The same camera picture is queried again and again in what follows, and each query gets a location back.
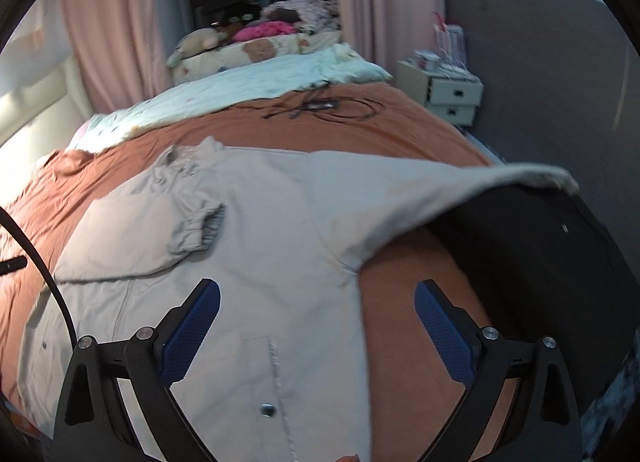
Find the beige jacket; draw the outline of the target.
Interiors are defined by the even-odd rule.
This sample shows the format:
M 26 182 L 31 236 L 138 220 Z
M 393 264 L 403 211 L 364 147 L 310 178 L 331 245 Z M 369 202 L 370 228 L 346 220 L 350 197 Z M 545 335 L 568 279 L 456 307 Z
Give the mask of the beige jacket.
M 358 274 L 401 234 L 490 188 L 576 192 L 548 165 L 171 147 L 93 201 L 54 267 L 76 330 L 154 326 L 203 279 L 221 310 L 174 393 L 221 461 L 371 456 Z

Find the orange bed cover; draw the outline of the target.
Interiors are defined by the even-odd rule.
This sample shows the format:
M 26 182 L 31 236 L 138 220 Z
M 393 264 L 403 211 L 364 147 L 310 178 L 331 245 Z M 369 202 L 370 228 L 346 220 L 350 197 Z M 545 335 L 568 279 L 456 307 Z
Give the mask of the orange bed cover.
M 97 154 L 58 150 L 6 202 L 43 259 L 54 265 L 86 208 L 142 172 L 173 144 L 213 137 L 230 146 L 336 150 L 482 166 L 485 157 L 451 125 L 384 83 L 336 85 L 335 118 L 288 109 L 303 100 L 289 92 L 151 130 Z M 363 268 L 360 291 L 367 334 L 372 398 L 372 456 L 413 461 L 434 439 L 456 405 L 451 381 L 416 316 L 413 291 L 424 279 L 484 326 L 488 317 L 450 254 L 425 228 L 386 245 Z

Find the cream padded headboard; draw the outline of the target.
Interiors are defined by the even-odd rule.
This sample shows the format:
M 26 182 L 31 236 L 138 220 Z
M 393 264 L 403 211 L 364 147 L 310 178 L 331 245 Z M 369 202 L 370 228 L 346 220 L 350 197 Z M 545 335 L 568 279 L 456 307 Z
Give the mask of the cream padded headboard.
M 35 83 L 1 97 L 1 143 L 34 128 L 44 139 L 67 144 L 93 115 L 77 59 L 70 55 Z

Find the black garment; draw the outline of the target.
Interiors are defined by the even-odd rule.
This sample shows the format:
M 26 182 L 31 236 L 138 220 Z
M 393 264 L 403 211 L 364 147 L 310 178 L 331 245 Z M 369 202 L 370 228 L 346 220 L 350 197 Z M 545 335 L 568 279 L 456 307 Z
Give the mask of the black garment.
M 558 342 L 579 408 L 606 392 L 639 325 L 639 285 L 579 196 L 493 188 L 427 228 L 506 338 Z

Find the left pink curtain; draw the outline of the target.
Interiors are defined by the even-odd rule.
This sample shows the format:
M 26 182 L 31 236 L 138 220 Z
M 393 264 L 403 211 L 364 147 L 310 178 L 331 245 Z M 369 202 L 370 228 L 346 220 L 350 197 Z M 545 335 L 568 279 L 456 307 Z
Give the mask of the left pink curtain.
M 93 109 L 111 113 L 170 86 L 155 0 L 62 0 Z

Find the beige plush toy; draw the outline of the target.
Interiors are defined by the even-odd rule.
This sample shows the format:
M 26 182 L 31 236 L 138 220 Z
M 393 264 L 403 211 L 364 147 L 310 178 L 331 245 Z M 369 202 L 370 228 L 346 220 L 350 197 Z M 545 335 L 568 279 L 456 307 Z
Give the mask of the beige plush toy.
M 174 51 L 167 58 L 166 64 L 169 69 L 175 68 L 184 59 L 215 49 L 220 40 L 221 36 L 214 28 L 195 30 L 178 41 Z

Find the pink cloth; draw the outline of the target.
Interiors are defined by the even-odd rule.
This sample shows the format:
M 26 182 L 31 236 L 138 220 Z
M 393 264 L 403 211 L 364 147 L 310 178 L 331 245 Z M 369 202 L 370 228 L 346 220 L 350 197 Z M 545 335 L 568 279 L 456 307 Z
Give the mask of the pink cloth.
M 250 40 L 258 40 L 258 38 L 274 37 L 279 35 L 296 34 L 297 28 L 291 23 L 284 21 L 270 21 L 257 26 L 246 26 L 232 36 L 235 43 L 249 42 Z

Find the cream nightstand with drawers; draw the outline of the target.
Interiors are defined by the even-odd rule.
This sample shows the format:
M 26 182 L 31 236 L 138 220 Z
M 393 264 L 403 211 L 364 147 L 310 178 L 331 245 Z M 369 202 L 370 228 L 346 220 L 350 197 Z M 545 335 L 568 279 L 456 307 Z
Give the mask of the cream nightstand with drawers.
M 483 98 L 484 84 L 475 75 L 456 71 L 425 71 L 398 61 L 397 88 L 453 126 L 471 127 Z

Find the pale green quilt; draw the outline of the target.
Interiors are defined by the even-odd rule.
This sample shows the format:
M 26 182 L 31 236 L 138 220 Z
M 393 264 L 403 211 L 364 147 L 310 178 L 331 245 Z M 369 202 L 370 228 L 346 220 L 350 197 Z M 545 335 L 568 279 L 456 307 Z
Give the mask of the pale green quilt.
M 73 136 L 68 150 L 100 153 L 150 130 L 218 112 L 242 102 L 274 99 L 329 84 L 387 82 L 382 66 L 349 44 L 308 55 L 287 55 L 209 75 L 109 114 L 96 114 Z

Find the floral bedding pile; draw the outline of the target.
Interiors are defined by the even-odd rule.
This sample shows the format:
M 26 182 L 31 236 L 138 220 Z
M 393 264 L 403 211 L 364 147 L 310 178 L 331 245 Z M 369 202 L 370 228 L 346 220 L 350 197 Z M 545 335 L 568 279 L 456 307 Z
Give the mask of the floral bedding pile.
M 342 28 L 337 0 L 280 0 L 265 7 L 262 18 L 292 23 L 309 34 Z

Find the pink white striped box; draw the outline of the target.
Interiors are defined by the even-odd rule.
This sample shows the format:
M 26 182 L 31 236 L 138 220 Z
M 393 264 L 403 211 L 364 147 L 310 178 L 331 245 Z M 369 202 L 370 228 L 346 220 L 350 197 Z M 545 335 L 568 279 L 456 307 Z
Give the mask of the pink white striped box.
M 465 36 L 461 26 L 447 23 L 438 12 L 435 16 L 435 52 L 439 55 L 443 64 L 457 66 L 466 70 L 468 68 L 468 55 L 466 54 Z

